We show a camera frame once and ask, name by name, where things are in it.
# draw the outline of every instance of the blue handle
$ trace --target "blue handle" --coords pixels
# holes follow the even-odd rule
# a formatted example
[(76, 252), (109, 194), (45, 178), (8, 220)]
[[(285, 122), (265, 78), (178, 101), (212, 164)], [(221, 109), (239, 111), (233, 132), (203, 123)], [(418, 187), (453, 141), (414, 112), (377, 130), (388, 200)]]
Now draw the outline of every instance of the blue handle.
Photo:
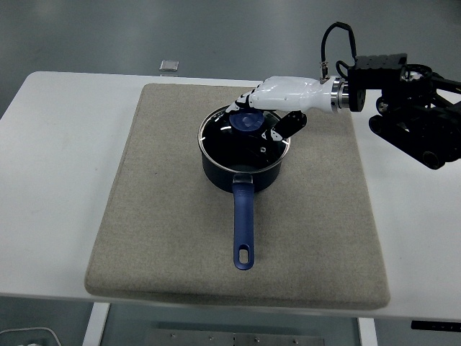
[(234, 205), (233, 263), (240, 270), (248, 270), (254, 264), (254, 185), (250, 182), (234, 182), (232, 192)]

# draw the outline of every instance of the dark blue saucepan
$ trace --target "dark blue saucepan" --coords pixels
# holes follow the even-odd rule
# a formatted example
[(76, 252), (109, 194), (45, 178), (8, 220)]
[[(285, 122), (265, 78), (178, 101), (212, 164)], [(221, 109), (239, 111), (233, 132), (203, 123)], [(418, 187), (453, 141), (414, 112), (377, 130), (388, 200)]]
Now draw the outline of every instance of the dark blue saucepan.
[(265, 189), (279, 174), (290, 139), (267, 138), (279, 131), (303, 123), (305, 115), (281, 118), (274, 112), (242, 110), (229, 115), (226, 107), (210, 114), (198, 133), (202, 163), (208, 179), (234, 197), (233, 261), (240, 270), (254, 264), (254, 193)]

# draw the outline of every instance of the pot rim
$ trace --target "pot rim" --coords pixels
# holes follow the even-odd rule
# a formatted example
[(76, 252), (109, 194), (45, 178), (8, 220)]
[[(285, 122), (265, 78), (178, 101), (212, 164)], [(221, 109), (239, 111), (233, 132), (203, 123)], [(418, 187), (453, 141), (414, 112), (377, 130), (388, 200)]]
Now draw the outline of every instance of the pot rim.
[[(261, 169), (257, 169), (256, 171), (251, 171), (251, 172), (242, 172), (242, 171), (236, 171), (234, 169), (231, 169), (231, 168), (228, 168), (226, 166), (223, 166), (222, 164), (219, 164), (217, 163), (208, 153), (207, 151), (205, 150), (204, 146), (203, 146), (203, 130), (205, 129), (205, 126), (207, 125), (207, 123), (210, 121), (211, 117), (216, 115), (217, 113), (219, 112), (222, 112), (223, 110), (226, 110), (228, 108), (228, 106), (225, 106), (225, 107), (221, 107), (217, 110), (215, 110), (214, 112), (212, 112), (211, 114), (209, 114), (203, 121), (202, 121), (202, 124), (200, 125), (199, 127), (199, 132), (197, 134), (197, 140), (198, 140), (198, 143), (199, 143), (199, 148), (200, 148), (200, 151), (202, 152), (203, 155), (205, 155), (205, 157), (211, 162), (213, 163), (215, 166), (227, 171), (227, 172), (230, 172), (230, 173), (234, 173), (234, 174), (237, 174), (237, 173), (246, 173), (246, 174), (257, 174), (257, 173), (262, 173), (262, 172), (265, 172), (265, 171), (268, 171), (272, 168), (274, 168), (275, 166), (277, 166), (278, 164), (280, 164), (283, 160), (283, 158), (285, 157), (285, 155), (287, 154), (288, 152), (288, 149), (290, 148), (290, 144), (291, 144), (291, 140), (290, 138), (287, 138), (287, 139), (284, 139), (282, 140), (284, 143), (286, 143), (287, 145), (285, 146), (285, 149), (282, 153), (282, 155), (280, 155), (280, 157), (273, 163), (273, 164), (270, 164), (269, 166), (267, 167), (264, 167), (264, 168), (261, 168)], [(279, 120), (281, 119), (281, 117), (276, 113), (276, 112), (272, 112), (271, 110), (264, 110), (263, 112), (270, 112), (272, 113), (273, 115), (275, 115), (275, 117), (277, 117)]]

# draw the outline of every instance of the white cord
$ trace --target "white cord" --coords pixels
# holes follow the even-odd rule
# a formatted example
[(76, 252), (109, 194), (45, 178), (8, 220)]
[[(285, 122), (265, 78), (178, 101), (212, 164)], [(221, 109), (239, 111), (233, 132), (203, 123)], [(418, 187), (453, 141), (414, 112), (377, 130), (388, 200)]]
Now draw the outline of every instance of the white cord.
[(47, 332), (50, 332), (51, 334), (53, 334), (56, 342), (58, 343), (58, 346), (62, 346), (61, 343), (59, 342), (59, 339), (58, 339), (58, 336), (56, 335), (56, 333), (50, 329), (50, 328), (47, 328), (47, 327), (33, 327), (33, 328), (17, 328), (17, 329), (5, 329), (5, 330), (2, 330), (0, 332), (0, 334), (3, 334), (3, 333), (8, 333), (8, 332), (26, 332), (28, 330), (46, 330)]

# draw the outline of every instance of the beige mat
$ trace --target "beige mat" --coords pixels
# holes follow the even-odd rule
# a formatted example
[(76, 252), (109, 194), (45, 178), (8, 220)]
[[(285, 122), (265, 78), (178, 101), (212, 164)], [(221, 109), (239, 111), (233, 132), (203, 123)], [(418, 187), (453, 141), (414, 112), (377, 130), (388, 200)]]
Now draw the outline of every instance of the beige mat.
[(389, 301), (350, 114), (308, 113), (255, 197), (255, 265), (233, 265), (233, 197), (202, 170), (197, 131), (245, 88), (143, 89), (86, 273), (98, 296), (376, 309)]

